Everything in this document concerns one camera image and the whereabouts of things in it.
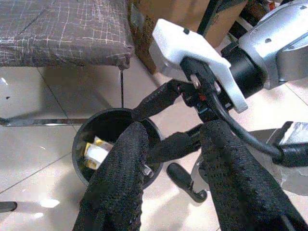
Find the black trash can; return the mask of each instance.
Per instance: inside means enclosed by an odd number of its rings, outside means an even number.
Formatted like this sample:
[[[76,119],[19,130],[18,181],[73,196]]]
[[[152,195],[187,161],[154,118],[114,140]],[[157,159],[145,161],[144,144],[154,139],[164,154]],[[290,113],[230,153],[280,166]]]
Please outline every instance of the black trash can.
[[[77,175],[86,186],[88,186],[89,180],[95,171],[84,165],[84,151],[87,142],[93,143],[95,136],[97,136],[113,144],[121,133],[133,122],[130,109],[112,108],[95,114],[78,130],[74,138],[72,159]],[[142,124],[148,132],[149,148],[152,148],[163,137],[159,129],[150,119],[142,121]],[[163,164],[151,164],[148,166],[153,170],[154,175],[151,178],[148,176],[144,177],[144,189],[156,179]]]

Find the gray patterned upholstery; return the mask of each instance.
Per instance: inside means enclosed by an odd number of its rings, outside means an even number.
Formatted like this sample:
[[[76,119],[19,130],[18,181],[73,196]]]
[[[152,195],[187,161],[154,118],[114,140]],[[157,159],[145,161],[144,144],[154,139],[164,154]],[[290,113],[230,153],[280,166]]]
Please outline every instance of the gray patterned upholstery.
[[[0,66],[129,67],[127,0],[0,0]]]

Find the wire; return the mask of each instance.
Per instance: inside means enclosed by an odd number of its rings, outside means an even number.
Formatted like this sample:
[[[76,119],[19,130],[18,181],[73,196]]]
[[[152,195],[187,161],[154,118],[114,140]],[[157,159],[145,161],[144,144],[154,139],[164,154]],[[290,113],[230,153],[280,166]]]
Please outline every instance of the wire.
[[[269,144],[265,144],[257,140],[253,135],[246,131],[241,125],[239,125],[229,114],[226,112],[225,108],[220,103],[217,95],[215,93],[207,94],[207,99],[217,116],[221,117],[231,128],[231,130],[243,141],[250,144],[253,148],[270,155],[277,161],[282,160],[282,153],[280,150]]]

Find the cardboard box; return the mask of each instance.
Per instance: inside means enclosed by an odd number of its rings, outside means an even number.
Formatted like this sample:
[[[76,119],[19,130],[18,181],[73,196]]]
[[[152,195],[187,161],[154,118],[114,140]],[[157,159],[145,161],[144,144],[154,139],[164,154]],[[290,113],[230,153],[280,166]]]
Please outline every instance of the cardboard box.
[[[152,32],[159,18],[197,31],[209,0],[130,0],[130,27],[137,56],[154,74],[156,67],[149,54]],[[220,11],[209,28],[206,40],[217,47],[239,16],[247,1]]]

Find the floor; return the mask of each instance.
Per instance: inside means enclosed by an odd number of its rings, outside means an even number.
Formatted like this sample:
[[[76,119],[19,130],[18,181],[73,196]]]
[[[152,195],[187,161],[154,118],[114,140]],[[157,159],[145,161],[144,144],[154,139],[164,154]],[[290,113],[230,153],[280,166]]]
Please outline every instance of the floor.
[[[137,106],[166,81],[162,75],[151,76],[133,58],[125,71],[125,107]],[[231,114],[247,130],[278,128],[290,120],[308,122],[307,92],[308,78],[262,90],[247,100],[247,111]],[[82,118],[110,107],[120,107],[119,71],[114,67],[0,68],[1,117]],[[165,137],[201,122],[181,99],[152,120]],[[71,161],[77,129],[0,127],[0,201],[18,202],[14,212],[0,214],[0,230],[72,229],[86,189]],[[191,171],[198,155],[177,162]],[[203,204],[194,203],[167,177],[166,167],[144,191],[141,230],[219,230],[210,193]],[[287,194],[308,221],[308,197]]]

